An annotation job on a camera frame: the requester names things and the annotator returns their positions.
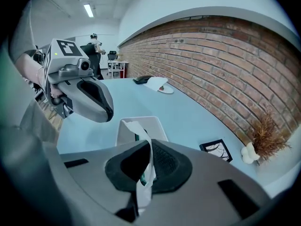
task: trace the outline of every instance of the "white wall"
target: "white wall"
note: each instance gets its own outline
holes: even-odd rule
[[[115,39],[113,44],[117,44],[119,21],[98,20],[89,17],[60,17],[42,22],[38,18],[32,17],[32,31],[35,43],[39,47],[49,44],[53,38],[66,39],[93,33],[100,37],[111,35],[112,39]]]
[[[275,0],[133,0],[120,22],[118,45],[156,25],[199,15],[246,19],[300,47],[294,26]]]
[[[56,20],[41,22],[33,16],[32,31],[35,44],[39,47],[49,44],[53,38],[66,39],[70,37],[75,37],[77,45],[86,45],[89,43],[90,35],[96,33],[98,35],[97,39],[103,43],[102,48],[107,53],[110,50],[118,51],[118,20],[59,17]],[[102,56],[100,68],[107,68],[107,60],[107,54]]]
[[[118,51],[117,48],[117,35],[109,35],[109,34],[97,34],[97,40],[99,40],[102,44],[101,49],[106,51],[105,55],[101,56],[100,59],[100,68],[105,69],[107,68],[107,61],[108,61],[108,53],[110,50]],[[90,34],[77,36],[75,37],[75,43],[79,46],[86,45],[90,41]]]

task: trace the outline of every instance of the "ceiling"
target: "ceiling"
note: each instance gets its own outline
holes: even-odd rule
[[[90,4],[97,19],[121,19],[132,0],[32,0],[32,17],[45,22],[55,18],[88,17],[84,4]]]

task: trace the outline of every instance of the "camera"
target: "camera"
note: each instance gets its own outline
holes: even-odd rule
[[[89,63],[88,62],[83,62],[80,67],[81,67],[82,70],[87,70],[89,68]]]

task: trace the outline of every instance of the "black picture frame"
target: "black picture frame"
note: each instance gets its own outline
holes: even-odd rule
[[[213,145],[217,145],[217,147],[215,147],[214,149],[209,148],[209,147],[211,147],[211,146],[213,146]],[[223,154],[226,153],[226,154],[227,154],[226,156],[223,156],[223,154],[222,154],[221,156],[218,156],[218,155],[216,155],[216,156],[222,158],[223,160],[225,160],[225,161],[227,161],[227,162],[230,162],[230,161],[233,160],[233,159],[232,159],[232,156],[231,156],[231,154],[230,154],[230,152],[229,152],[229,150],[227,149],[227,147],[226,147],[226,145],[225,145],[225,143],[224,143],[224,141],[223,141],[222,139],[216,140],[216,141],[212,141],[212,142],[208,142],[208,143],[204,143],[204,144],[201,144],[201,145],[199,145],[199,148],[200,148],[202,151],[207,152],[207,153],[209,153],[209,154],[213,154],[213,155],[216,155],[216,153],[212,153],[212,152],[215,151],[215,150],[218,150],[218,149],[219,149],[219,151],[220,151],[220,150],[224,150],[224,152],[222,152],[222,153],[223,153]]]

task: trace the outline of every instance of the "picture frame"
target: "picture frame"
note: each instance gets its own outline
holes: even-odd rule
[[[202,151],[218,156],[224,161],[230,162],[233,160],[229,150],[227,149],[222,139],[201,144],[199,145],[199,147]]]

